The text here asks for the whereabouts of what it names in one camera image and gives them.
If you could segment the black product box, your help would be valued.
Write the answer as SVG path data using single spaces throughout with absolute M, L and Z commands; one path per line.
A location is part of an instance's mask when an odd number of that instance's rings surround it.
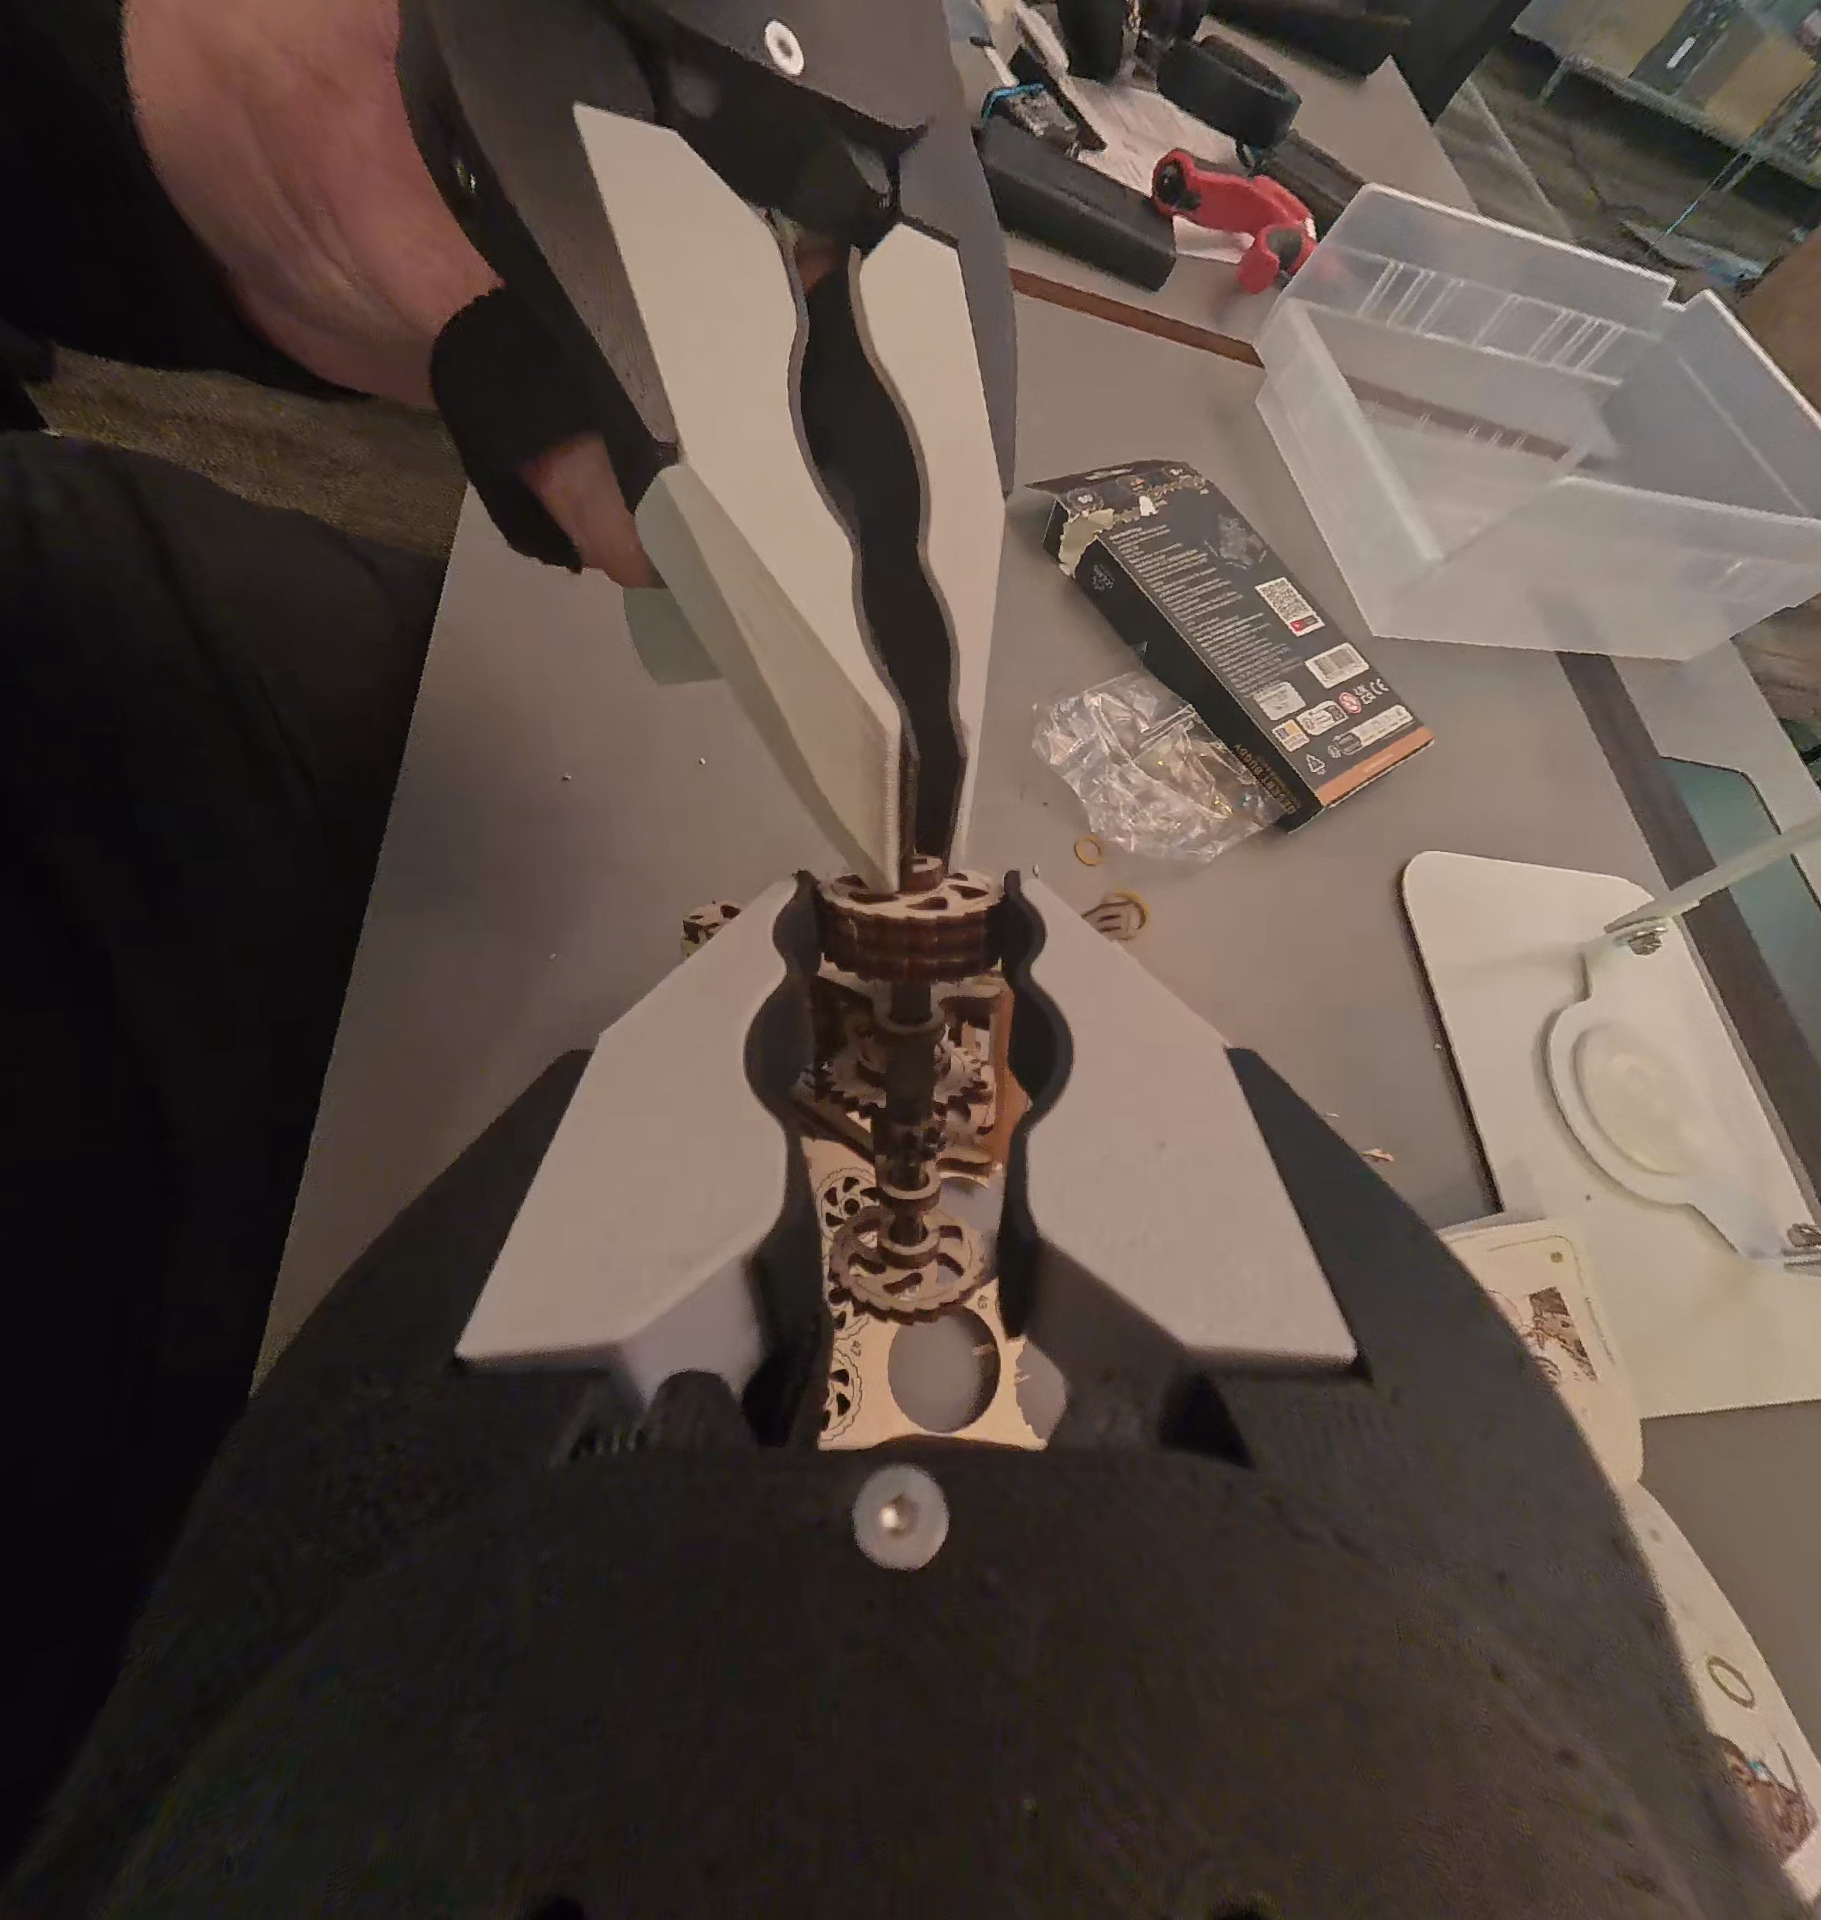
M 1048 554 L 1284 832 L 1431 748 L 1429 721 L 1197 467 L 1085 467 L 1036 491 Z

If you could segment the person's left hand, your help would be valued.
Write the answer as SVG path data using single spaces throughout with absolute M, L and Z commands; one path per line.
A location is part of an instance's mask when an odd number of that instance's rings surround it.
M 251 330 L 300 369 L 447 421 L 514 549 L 657 586 L 582 344 L 504 291 L 397 81 L 391 2 L 130 2 L 140 143 Z

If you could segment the person's left forearm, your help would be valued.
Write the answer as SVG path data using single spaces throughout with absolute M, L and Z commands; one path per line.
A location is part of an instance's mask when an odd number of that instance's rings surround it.
M 157 179 L 122 11 L 0 2 L 0 322 L 101 360 L 334 396 L 251 330 Z

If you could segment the white board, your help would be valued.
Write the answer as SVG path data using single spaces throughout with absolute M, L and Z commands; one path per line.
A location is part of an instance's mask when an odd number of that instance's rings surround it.
M 1569 1229 L 1647 1419 L 1821 1401 L 1821 1277 L 1739 1258 L 1696 1212 L 1617 1186 L 1569 1134 L 1544 1031 L 1587 991 L 1581 945 L 1650 899 L 1629 879 L 1428 851 L 1403 870 L 1405 918 L 1499 1211 Z M 1678 925 L 1639 1020 L 1688 1060 L 1776 1220 L 1821 1228 L 1775 1106 Z

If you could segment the wooden buggy model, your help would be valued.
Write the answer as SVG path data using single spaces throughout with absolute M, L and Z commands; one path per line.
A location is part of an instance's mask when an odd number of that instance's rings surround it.
M 781 976 L 743 1048 L 777 1126 L 781 1208 L 752 1253 L 762 1328 L 805 1346 L 834 1300 L 928 1322 L 994 1277 L 1026 1094 L 1009 1067 L 1006 884 L 917 854 L 887 894 L 805 877 L 781 896 Z

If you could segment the clear plastic bag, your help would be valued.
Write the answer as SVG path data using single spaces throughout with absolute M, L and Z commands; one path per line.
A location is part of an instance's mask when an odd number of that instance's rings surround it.
M 1123 854 L 1205 867 L 1282 825 L 1282 804 L 1195 707 L 1138 669 L 1044 701 L 1030 746 Z

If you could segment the clear plastic storage box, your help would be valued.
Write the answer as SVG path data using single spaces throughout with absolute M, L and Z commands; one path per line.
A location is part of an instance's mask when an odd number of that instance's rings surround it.
M 1694 659 L 1821 594 L 1821 414 L 1710 291 L 1372 182 L 1258 412 L 1375 636 Z

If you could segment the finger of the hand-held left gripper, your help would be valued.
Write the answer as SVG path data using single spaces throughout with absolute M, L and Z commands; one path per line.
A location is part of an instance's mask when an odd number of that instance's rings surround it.
M 1009 251 L 969 111 L 936 117 L 896 179 L 894 223 L 805 294 L 801 357 L 805 443 L 897 725 L 881 871 L 967 838 L 1018 423 Z
M 588 104 L 577 128 L 676 427 L 636 531 L 849 870 L 896 881 L 902 718 L 858 626 L 853 539 L 804 445 L 791 248 L 679 132 Z

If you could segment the black rectangular case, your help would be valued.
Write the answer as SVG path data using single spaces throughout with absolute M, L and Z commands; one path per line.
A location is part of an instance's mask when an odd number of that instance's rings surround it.
M 989 117 L 973 143 L 1006 231 L 1064 253 L 1139 290 L 1177 263 L 1172 220 L 1139 191 L 1068 157 L 1013 119 Z

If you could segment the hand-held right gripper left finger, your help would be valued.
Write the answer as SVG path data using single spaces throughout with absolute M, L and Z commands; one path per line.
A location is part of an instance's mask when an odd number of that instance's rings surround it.
M 807 877 L 767 886 L 593 1045 L 456 1342 L 480 1373 L 593 1372 L 649 1404 L 741 1393 L 799 1338 L 774 1255 L 801 1207 L 796 1081 L 820 956 Z

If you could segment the wooden sheet with wheels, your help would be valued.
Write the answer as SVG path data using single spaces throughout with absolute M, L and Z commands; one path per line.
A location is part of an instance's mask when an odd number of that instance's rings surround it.
M 994 1228 L 1002 1176 L 947 1176 L 940 1205 L 977 1241 L 983 1281 L 933 1316 L 881 1314 L 828 1280 L 832 1350 L 818 1443 L 871 1450 L 900 1437 L 1045 1446 L 1068 1379 L 1032 1342 L 1006 1331 Z

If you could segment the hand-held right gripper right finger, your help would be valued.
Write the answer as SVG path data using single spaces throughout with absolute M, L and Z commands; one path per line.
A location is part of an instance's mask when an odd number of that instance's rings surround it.
M 1022 1093 L 1002 1328 L 1060 1427 L 1158 1427 L 1218 1376 L 1338 1379 L 1356 1337 L 1227 1038 L 1037 879 L 994 912 Z

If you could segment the red hand tool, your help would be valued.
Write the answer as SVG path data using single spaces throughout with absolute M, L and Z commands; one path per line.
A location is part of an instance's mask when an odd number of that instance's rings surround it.
M 1164 155 L 1153 172 L 1151 201 L 1180 226 L 1242 236 L 1237 284 L 1252 295 L 1285 284 L 1320 245 L 1313 212 L 1282 182 L 1189 149 Z

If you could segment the instruction booklet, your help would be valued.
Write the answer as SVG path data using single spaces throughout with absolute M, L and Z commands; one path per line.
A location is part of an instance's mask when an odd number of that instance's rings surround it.
M 1710 1566 L 1643 1486 L 1638 1396 L 1604 1328 L 1581 1243 L 1551 1221 L 1504 1215 L 1447 1228 L 1443 1241 L 1522 1337 L 1617 1490 L 1749 1822 L 1797 1893 L 1816 1899 L 1821 1762 Z

